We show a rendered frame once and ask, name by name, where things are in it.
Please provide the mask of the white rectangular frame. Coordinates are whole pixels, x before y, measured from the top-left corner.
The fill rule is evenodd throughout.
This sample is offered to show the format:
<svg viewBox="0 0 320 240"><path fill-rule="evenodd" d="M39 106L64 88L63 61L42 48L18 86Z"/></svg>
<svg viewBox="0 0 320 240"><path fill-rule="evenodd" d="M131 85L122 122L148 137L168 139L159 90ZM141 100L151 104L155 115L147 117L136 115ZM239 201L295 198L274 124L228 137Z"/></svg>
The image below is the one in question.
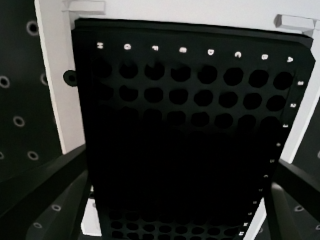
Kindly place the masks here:
<svg viewBox="0 0 320 240"><path fill-rule="evenodd" d="M63 153L85 143L71 41L80 17L227 25L313 37L316 67L280 156L291 163L320 96L320 0L35 0L35 4Z"/></svg>

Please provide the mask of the black perforated breadboard plate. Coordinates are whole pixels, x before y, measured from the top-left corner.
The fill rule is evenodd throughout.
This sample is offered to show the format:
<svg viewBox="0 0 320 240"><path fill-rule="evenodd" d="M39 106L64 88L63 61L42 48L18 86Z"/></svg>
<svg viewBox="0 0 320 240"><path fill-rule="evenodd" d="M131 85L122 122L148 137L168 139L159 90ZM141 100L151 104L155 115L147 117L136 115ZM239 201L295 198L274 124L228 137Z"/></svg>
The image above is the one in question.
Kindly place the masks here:
<svg viewBox="0 0 320 240"><path fill-rule="evenodd" d="M64 155L35 5L35 0L0 0L0 181ZM320 97L291 164L320 179ZM43 239L69 187L33 221L25 240ZM320 240L320 223L283 192L301 239Z"/></svg>

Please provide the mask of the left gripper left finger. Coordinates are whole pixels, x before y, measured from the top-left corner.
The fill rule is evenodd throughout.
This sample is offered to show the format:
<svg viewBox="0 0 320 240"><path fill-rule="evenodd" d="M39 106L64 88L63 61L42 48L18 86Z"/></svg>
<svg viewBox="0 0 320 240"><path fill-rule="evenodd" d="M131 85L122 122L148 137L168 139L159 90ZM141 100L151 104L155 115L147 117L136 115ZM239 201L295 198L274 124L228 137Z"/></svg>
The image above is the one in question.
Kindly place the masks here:
<svg viewBox="0 0 320 240"><path fill-rule="evenodd" d="M56 219L41 240L79 239L92 188L85 143L47 164L0 181L0 240L25 240L29 225L69 185Z"/></svg>

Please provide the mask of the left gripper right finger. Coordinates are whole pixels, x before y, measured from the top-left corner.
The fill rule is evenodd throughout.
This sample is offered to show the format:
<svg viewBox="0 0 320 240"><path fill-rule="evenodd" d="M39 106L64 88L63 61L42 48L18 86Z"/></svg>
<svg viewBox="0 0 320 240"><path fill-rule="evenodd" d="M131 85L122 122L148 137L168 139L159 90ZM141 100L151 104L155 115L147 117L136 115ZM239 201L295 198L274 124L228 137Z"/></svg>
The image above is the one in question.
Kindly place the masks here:
<svg viewBox="0 0 320 240"><path fill-rule="evenodd" d="M320 223L320 180L280 157L263 197L271 240L303 240L283 189Z"/></svg>

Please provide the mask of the black well plate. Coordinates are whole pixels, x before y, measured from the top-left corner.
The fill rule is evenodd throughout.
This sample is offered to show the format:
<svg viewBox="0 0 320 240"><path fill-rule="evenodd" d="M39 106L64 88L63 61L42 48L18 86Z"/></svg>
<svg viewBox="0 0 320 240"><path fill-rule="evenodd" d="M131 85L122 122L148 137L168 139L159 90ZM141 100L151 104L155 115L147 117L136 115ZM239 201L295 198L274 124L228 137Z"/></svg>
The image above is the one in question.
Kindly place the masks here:
<svg viewBox="0 0 320 240"><path fill-rule="evenodd" d="M88 17L71 37L101 240L244 240L303 103L315 39Z"/></svg>

